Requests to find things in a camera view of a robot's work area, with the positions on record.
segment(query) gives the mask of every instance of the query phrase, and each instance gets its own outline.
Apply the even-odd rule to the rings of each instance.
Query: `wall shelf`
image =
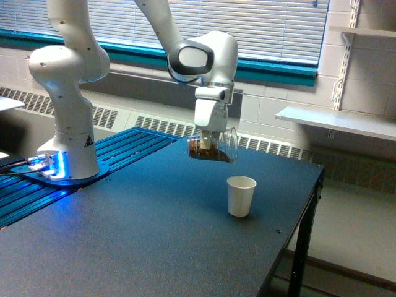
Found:
[[[336,131],[396,140],[396,121],[367,114],[326,108],[288,106],[275,118]]]
[[[343,32],[343,33],[352,33],[352,34],[363,35],[363,36],[391,37],[391,38],[394,37],[394,38],[396,38],[396,31],[337,27],[337,26],[330,26],[330,30],[331,31],[339,31],[339,32]]]
[[[8,99],[0,96],[0,111],[11,110],[13,108],[22,107],[24,104],[21,101]]]

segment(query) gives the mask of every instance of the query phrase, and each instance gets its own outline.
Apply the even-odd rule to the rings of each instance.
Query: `table leg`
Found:
[[[296,251],[287,295],[288,297],[298,297],[301,290],[305,261],[308,255],[309,241],[311,240],[311,231],[314,224],[315,210],[319,195],[318,190],[319,185],[316,187],[314,197],[309,203],[308,209],[299,224]]]

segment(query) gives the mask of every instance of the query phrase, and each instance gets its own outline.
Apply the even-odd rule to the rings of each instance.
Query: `blue aluminum rail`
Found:
[[[98,161],[107,162],[110,174],[128,166],[180,137],[132,128],[95,143]],[[0,177],[0,228],[77,191],[41,184],[23,176]]]

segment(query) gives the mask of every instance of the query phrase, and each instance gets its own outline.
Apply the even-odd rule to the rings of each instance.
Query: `black metal table frame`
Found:
[[[301,218],[299,220],[297,243],[293,258],[293,266],[291,269],[287,297],[298,297],[301,291],[301,286],[303,284],[303,277],[304,277],[304,268],[308,256],[309,242],[311,240],[311,233],[314,225],[316,205],[318,204],[319,199],[321,198],[321,190],[323,188],[323,178],[324,178],[324,171],[317,180],[317,183],[309,199],[309,203],[302,212]],[[284,251],[286,250],[286,247],[289,244],[291,237],[295,233],[297,226],[298,224],[295,226],[295,229],[292,232],[289,240],[287,241],[287,244],[283,248]],[[282,254],[283,253],[281,253],[277,261],[275,261],[275,265],[273,266],[272,272],[269,274],[269,277],[272,277],[274,275],[274,270],[278,266],[280,259],[282,258]],[[269,284],[269,280],[266,280],[264,282],[263,288],[260,290],[259,296],[265,296],[265,292],[267,292],[267,290],[269,289],[268,284]]]

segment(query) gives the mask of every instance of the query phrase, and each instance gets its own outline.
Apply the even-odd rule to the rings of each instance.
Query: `shelf bracket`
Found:
[[[350,6],[352,8],[351,19],[349,23],[350,28],[356,28],[360,3],[361,0],[350,0]],[[338,77],[338,80],[334,83],[333,92],[332,92],[333,110],[337,110],[337,111],[341,109],[344,86],[347,80],[348,66],[351,57],[352,44],[353,44],[353,39],[355,37],[355,34],[353,33],[342,32],[341,34],[342,34],[342,38],[345,41],[345,50],[341,63],[340,75]],[[327,133],[327,137],[333,138],[334,131],[329,130]]]

